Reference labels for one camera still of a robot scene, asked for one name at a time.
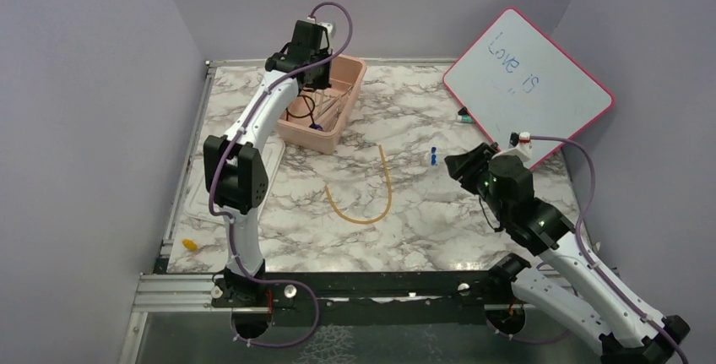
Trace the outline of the clay pipe triangle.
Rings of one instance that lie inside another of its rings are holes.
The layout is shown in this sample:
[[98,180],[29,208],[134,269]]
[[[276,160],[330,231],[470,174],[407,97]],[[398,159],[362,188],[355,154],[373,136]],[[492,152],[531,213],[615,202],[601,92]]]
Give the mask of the clay pipe triangle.
[[317,102],[316,106],[314,107],[313,116],[314,117],[321,117],[323,114],[328,112],[328,110],[334,106],[334,104],[339,100],[338,96],[335,95],[329,95],[325,91],[322,91],[319,95],[319,101]]

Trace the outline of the black wire tripod stand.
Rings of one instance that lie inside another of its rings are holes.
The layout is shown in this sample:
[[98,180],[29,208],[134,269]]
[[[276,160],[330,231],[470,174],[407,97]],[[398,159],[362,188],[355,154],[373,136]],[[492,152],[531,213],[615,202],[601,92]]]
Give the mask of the black wire tripod stand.
[[299,95],[296,100],[291,103],[285,110],[285,120],[301,120],[308,119],[310,123],[315,122],[314,111],[316,108],[315,100],[306,94]]

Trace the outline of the blue base measuring cylinder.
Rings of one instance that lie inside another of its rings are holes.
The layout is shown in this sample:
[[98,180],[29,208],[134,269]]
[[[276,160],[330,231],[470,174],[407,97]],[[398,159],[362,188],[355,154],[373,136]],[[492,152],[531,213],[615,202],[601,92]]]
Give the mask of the blue base measuring cylinder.
[[323,131],[324,131],[323,126],[320,125],[320,124],[317,124],[317,123],[311,123],[311,124],[309,125],[309,128],[314,129],[314,130],[317,130],[317,131],[319,131],[319,132],[323,132]]

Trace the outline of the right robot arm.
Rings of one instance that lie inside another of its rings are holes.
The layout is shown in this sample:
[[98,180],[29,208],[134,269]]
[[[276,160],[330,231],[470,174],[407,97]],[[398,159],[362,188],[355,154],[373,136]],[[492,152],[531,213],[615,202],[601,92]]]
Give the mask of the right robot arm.
[[569,283],[567,291],[520,256],[510,253],[490,270],[489,295],[513,297],[545,312],[586,343],[603,363],[687,362],[681,343],[690,327],[666,316],[631,291],[587,247],[579,229],[555,206],[534,194],[532,171],[523,158],[528,144],[506,152],[480,144],[445,159],[449,176],[479,196],[518,245],[552,267]]

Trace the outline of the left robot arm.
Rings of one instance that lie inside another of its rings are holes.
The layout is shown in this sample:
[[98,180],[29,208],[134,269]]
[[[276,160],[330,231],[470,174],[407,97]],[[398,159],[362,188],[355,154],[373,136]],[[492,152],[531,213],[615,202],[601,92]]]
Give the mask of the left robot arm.
[[229,257],[223,271],[226,291],[243,304],[259,303],[265,294],[261,279],[265,260],[258,245],[258,208],[269,175],[263,148],[285,109],[305,88],[330,86],[334,24],[314,18],[299,20],[291,40],[265,63],[263,79],[238,120],[220,136],[203,142],[209,212],[226,225]]

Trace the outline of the pink plastic bin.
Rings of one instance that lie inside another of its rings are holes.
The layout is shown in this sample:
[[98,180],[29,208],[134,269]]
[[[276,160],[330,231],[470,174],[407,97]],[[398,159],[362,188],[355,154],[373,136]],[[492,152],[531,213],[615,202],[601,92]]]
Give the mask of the pink plastic bin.
[[288,144],[331,155],[360,96],[366,69],[358,57],[336,57],[330,69],[331,86],[303,90],[279,117],[276,133]]

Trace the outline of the green whiteboard marker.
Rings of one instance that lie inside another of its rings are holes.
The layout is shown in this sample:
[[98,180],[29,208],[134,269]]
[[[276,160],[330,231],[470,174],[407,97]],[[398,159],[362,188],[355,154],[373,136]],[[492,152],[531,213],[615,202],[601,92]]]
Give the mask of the green whiteboard marker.
[[468,110],[466,107],[463,107],[458,111],[457,121],[461,122],[461,123],[470,123],[470,124],[474,123],[474,120],[471,117],[471,115],[468,113]]

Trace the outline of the pink framed whiteboard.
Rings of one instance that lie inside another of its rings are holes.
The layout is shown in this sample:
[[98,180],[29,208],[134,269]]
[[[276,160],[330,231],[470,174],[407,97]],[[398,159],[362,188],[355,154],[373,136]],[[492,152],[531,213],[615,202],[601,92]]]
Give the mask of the pink framed whiteboard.
[[613,105],[608,89],[515,8],[505,9],[448,68],[442,82],[491,142],[540,137],[534,169]]

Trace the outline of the small yellow object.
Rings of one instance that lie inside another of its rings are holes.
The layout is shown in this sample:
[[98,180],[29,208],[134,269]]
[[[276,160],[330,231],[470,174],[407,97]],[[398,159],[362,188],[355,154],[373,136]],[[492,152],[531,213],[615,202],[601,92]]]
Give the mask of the small yellow object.
[[198,245],[190,239],[183,239],[182,246],[189,252],[196,252],[198,250]]

